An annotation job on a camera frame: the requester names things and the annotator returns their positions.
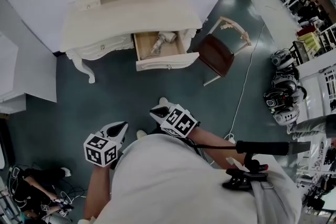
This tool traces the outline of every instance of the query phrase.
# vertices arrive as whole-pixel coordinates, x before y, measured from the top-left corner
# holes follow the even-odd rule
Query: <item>dressing table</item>
[[[188,0],[76,0],[68,8],[60,51],[89,76],[89,83],[95,82],[94,73],[82,60],[114,50],[136,49],[137,71],[184,68],[199,56],[187,50],[201,27]],[[177,38],[149,57],[159,31],[173,31]]]

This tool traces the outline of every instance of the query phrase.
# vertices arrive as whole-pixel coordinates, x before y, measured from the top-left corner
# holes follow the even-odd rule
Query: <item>open drawer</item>
[[[190,66],[198,57],[198,52],[187,54],[179,32],[175,32],[177,38],[173,43],[162,45],[160,55],[151,56],[151,49],[155,44],[159,32],[145,32],[134,34],[134,43],[137,50],[138,61],[136,70],[148,69],[172,69]]]

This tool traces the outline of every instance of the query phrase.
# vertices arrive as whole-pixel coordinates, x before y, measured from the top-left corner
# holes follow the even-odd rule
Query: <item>wooden chair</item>
[[[222,30],[234,28],[241,34],[240,38],[243,38],[246,41],[246,44],[235,53],[233,53],[223,42],[212,35],[212,32],[222,21],[225,22],[225,24],[220,27]],[[216,77],[205,82],[203,85],[206,86],[216,79],[226,76],[235,59],[235,56],[247,46],[252,46],[247,32],[235,21],[225,17],[220,17],[206,37],[201,41],[196,50],[199,53],[200,60],[218,74]]]

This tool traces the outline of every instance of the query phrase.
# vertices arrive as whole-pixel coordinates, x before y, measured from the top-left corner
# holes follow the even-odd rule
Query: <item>green floor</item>
[[[262,94],[270,88],[274,74],[269,55],[276,48],[250,0],[219,0],[202,32],[193,39],[192,47],[219,16],[237,21],[248,32],[253,46],[259,39],[233,128],[235,139],[288,141],[286,129],[275,123],[263,101]],[[244,44],[233,29],[217,29],[214,35],[233,52]],[[203,82],[215,74],[200,60],[184,69],[137,72],[135,50],[114,51],[88,62],[96,74],[96,83],[89,84],[85,74],[66,56],[60,56],[58,102],[27,97],[27,111],[10,117],[8,127],[17,163],[31,166],[35,162],[41,168],[66,166],[73,172],[68,181],[87,188],[92,171],[83,152],[82,144],[87,136],[108,123],[127,121],[130,128],[125,145],[129,145],[135,140],[137,129],[153,129],[149,109],[161,96],[190,110],[201,121],[202,128],[224,136],[232,124],[251,52],[252,49],[247,49],[240,53],[228,75],[206,87]],[[287,158],[280,161],[283,166],[289,166]],[[70,214],[72,220],[81,217],[83,203],[82,198],[75,201],[75,210]]]

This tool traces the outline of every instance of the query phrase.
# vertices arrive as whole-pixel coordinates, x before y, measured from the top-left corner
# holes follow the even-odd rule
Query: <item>brown chair seat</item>
[[[221,77],[228,73],[235,59],[234,53],[212,34],[208,34],[195,51],[200,60]]]

